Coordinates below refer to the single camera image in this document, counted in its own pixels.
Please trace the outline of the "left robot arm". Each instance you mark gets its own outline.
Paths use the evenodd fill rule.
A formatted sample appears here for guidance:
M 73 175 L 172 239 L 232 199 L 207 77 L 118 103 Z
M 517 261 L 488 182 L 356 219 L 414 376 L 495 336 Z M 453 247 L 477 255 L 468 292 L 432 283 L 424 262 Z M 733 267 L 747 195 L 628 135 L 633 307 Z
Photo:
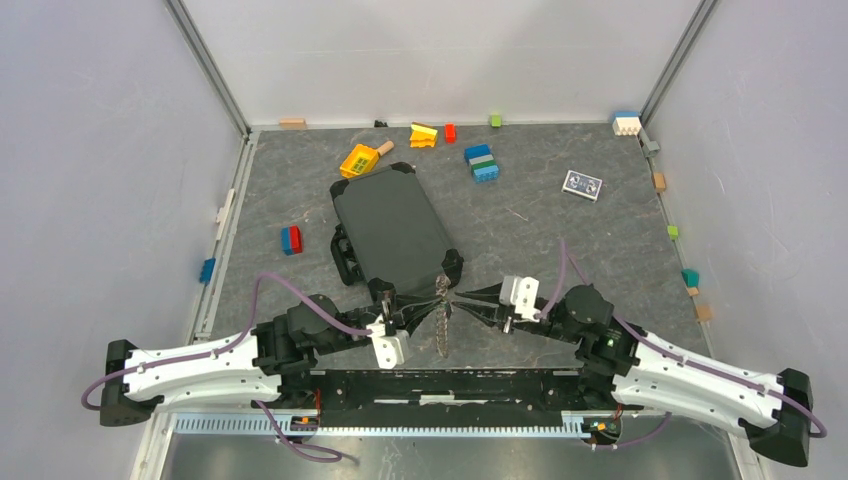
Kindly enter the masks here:
M 98 420 L 104 427 L 143 423 L 156 412 L 189 407 L 316 408 L 312 370 L 321 356 L 375 347 L 380 366 L 400 365 L 405 341 L 442 302 L 437 296 L 391 296 L 341 312 L 314 294 L 246 333 L 173 349 L 108 345 Z

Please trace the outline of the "metal disc keyring with rings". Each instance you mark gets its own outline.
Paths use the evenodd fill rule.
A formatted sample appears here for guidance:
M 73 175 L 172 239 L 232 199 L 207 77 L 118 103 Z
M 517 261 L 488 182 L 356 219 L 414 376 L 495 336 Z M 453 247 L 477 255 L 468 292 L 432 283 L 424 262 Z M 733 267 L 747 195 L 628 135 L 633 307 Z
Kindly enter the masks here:
M 436 278 L 435 286 L 436 294 L 440 297 L 439 305 L 434 310 L 437 314 L 436 346 L 439 355 L 442 358 L 448 358 L 450 355 L 448 330 L 451 316 L 451 305 L 448 299 L 448 291 L 451 286 L 451 281 L 445 274 L 441 274 Z

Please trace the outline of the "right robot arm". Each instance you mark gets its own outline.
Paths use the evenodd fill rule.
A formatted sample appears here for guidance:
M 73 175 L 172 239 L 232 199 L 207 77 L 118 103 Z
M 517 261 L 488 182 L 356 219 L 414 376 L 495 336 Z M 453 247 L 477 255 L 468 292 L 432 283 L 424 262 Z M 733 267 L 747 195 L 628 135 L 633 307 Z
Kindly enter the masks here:
M 621 320 L 591 284 L 570 288 L 548 314 L 535 301 L 507 299 L 503 286 L 460 294 L 454 306 L 489 327 L 574 344 L 578 396 L 590 409 L 662 410 L 747 440 L 757 454 L 806 467 L 812 431 L 808 375 L 757 373 L 676 346 Z

